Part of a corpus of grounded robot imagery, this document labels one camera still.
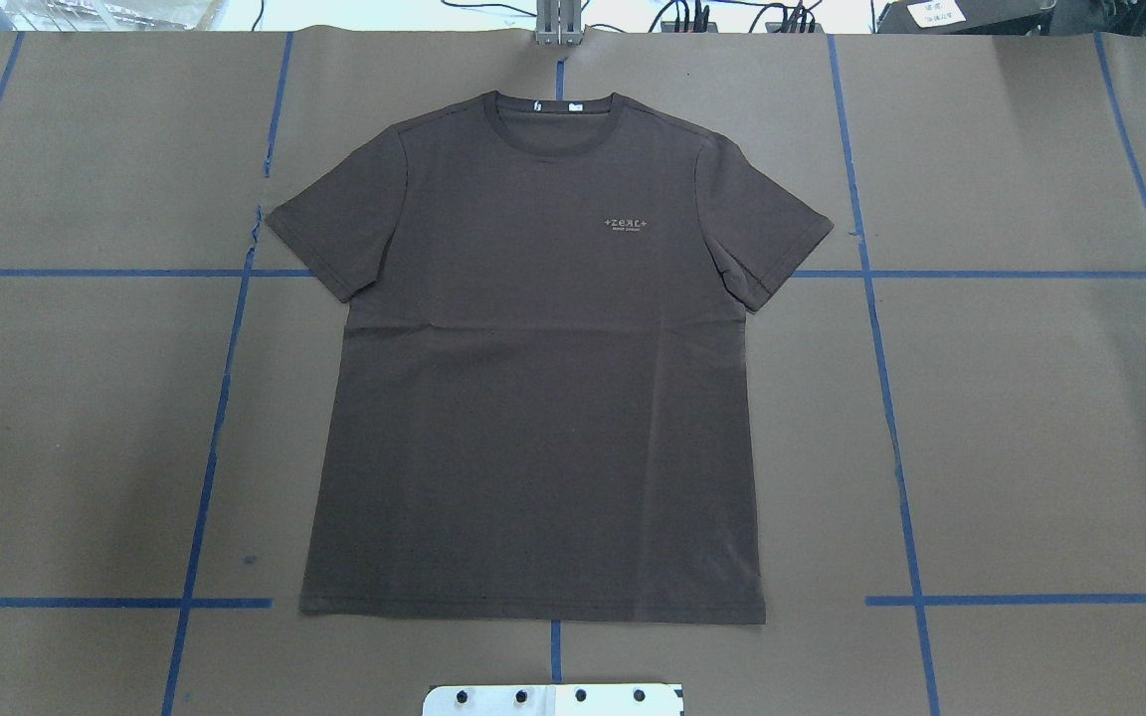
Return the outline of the aluminium vertical post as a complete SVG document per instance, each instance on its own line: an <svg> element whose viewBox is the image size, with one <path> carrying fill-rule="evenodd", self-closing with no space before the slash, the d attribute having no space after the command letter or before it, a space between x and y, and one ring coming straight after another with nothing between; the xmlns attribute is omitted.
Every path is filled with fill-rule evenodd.
<svg viewBox="0 0 1146 716"><path fill-rule="evenodd" d="M576 46L583 42L584 1L535 1L535 42L537 46Z"/></svg>

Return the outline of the white metal base plate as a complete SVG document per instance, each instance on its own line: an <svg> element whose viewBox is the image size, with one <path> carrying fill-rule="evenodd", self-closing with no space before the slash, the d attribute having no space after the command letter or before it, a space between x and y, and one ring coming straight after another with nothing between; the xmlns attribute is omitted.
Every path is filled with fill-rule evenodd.
<svg viewBox="0 0 1146 716"><path fill-rule="evenodd" d="M570 683L442 685L429 690L423 715L685 715L677 684Z"/></svg>

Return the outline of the dark brown t-shirt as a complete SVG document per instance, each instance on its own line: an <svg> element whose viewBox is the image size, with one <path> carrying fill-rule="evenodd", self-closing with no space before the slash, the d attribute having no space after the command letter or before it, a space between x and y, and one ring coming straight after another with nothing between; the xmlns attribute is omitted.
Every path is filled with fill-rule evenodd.
<svg viewBox="0 0 1146 716"><path fill-rule="evenodd" d="M764 625L746 322L831 218L630 96L490 91L267 227L347 307L304 615Z"/></svg>

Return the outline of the black labelled box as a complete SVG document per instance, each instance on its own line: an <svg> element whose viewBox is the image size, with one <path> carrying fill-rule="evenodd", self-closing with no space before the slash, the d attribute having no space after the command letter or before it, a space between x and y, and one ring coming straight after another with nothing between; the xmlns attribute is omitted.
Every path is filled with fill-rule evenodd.
<svg viewBox="0 0 1146 716"><path fill-rule="evenodd" d="M1027 36L1054 1L896 1L874 23L877 36Z"/></svg>

